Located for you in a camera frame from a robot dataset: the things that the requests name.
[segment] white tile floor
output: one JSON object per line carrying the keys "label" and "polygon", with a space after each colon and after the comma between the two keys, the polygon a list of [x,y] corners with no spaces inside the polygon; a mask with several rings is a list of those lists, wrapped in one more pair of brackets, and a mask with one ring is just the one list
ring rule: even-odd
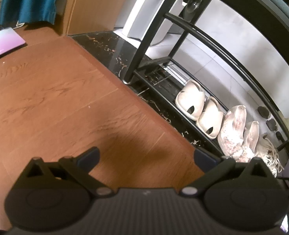
{"label": "white tile floor", "polygon": [[[127,38],[122,34],[122,29],[114,31],[117,35],[127,40],[135,47],[139,47],[140,41]],[[167,56],[178,40],[179,35],[167,34],[165,39],[158,45],[149,47],[146,55],[152,59]],[[196,76],[209,90],[213,92],[228,108],[235,105],[245,105],[247,107],[247,122],[256,120],[260,124],[260,134],[267,133],[272,142],[277,146],[280,143],[266,126],[266,122],[256,111],[259,104],[248,93],[249,86],[233,71],[226,63],[215,54],[207,54],[199,45],[186,39],[181,45],[174,59],[186,68],[191,74]],[[189,77],[185,73],[175,73],[170,67],[173,76],[184,83]]]}

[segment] screw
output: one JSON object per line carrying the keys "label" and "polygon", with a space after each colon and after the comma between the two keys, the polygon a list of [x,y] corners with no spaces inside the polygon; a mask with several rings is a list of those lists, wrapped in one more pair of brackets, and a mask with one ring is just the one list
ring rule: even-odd
{"label": "screw", "polygon": [[192,186],[186,186],[182,189],[182,193],[185,195],[195,195],[198,189]]}
{"label": "screw", "polygon": [[112,193],[112,190],[108,187],[99,187],[97,190],[96,190],[97,194],[100,195],[100,196],[105,196],[105,195],[109,195]]}

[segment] black round object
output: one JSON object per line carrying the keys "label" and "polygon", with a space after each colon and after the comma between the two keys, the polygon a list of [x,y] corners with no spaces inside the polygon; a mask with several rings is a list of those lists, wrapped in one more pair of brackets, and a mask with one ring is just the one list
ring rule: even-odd
{"label": "black round object", "polygon": [[58,179],[44,183],[42,176],[27,180],[24,187],[13,188],[5,200],[6,214],[14,226],[51,231],[70,225],[88,210],[90,196],[76,183]]}
{"label": "black round object", "polygon": [[260,168],[237,179],[210,187],[204,203],[218,222],[241,231],[263,231],[282,222],[289,208],[288,197],[274,177],[257,175]]}
{"label": "black round object", "polygon": [[203,0],[188,0],[187,5],[183,11],[183,18],[184,20],[190,22],[194,15],[198,12],[198,9],[201,5]]}

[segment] floor plank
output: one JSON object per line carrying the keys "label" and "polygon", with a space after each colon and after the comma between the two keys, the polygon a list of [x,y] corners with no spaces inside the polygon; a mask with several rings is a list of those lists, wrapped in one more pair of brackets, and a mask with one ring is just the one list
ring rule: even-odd
{"label": "floor plank", "polygon": [[91,175],[112,188],[179,189],[203,174],[194,148],[67,37],[0,60],[0,228],[9,227],[2,202],[30,158],[92,146],[101,160]]}

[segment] pink and blue gradient box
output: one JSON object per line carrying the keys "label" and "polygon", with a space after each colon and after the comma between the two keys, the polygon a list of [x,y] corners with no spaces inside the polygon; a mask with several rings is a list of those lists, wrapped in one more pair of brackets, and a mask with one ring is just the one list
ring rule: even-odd
{"label": "pink and blue gradient box", "polygon": [[0,55],[25,43],[25,40],[10,27],[0,31]]}

